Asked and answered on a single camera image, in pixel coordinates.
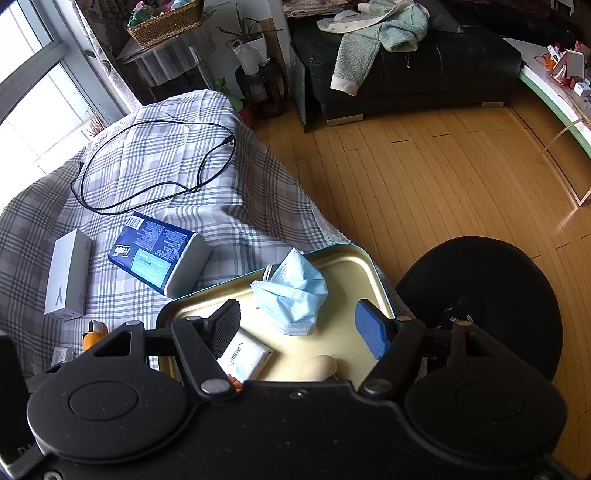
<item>bottle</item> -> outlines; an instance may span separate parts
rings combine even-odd
[[[236,57],[242,65],[242,70],[246,75],[258,73],[258,55],[247,44],[241,43],[233,48]]]

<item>small white packet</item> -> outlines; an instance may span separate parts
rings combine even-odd
[[[227,375],[244,383],[258,376],[272,353],[269,347],[239,329],[217,362]]]
[[[53,349],[53,355],[51,357],[51,366],[60,362],[71,362],[74,360],[74,349],[62,346],[56,346]]]

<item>tissue package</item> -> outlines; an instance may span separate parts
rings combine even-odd
[[[217,362],[227,375],[244,383],[258,376],[272,353],[273,350],[240,329]]]
[[[134,212],[108,258],[157,292],[176,299],[193,292],[211,252],[201,235]]]

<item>plant pot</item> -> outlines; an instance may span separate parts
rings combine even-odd
[[[261,38],[245,43],[245,45],[248,45],[256,52],[259,65],[266,65],[269,62],[269,55],[267,54],[267,39],[264,35],[261,36]],[[232,51],[234,52],[234,55],[238,57],[236,47],[232,47]]]
[[[238,116],[246,123],[251,129],[255,128],[255,116],[252,113],[252,108],[247,103],[244,104],[244,108],[238,113]]]

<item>black leather sofa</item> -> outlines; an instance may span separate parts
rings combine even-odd
[[[535,11],[519,10],[500,3],[442,1],[448,11],[454,12],[454,17],[470,18],[503,37],[544,46],[559,43],[562,48],[570,49],[574,47],[574,41],[580,39],[577,25],[565,20],[541,1],[523,1],[523,8],[533,7]],[[520,0],[499,1],[520,3]]]
[[[381,47],[356,97],[330,88],[341,35],[321,31],[319,17],[291,19],[292,47],[304,70],[300,76],[306,78],[306,92],[295,92],[304,127],[315,102],[331,120],[418,106],[507,101],[517,85],[520,53],[461,11],[450,13],[464,33],[430,30],[409,54]]]

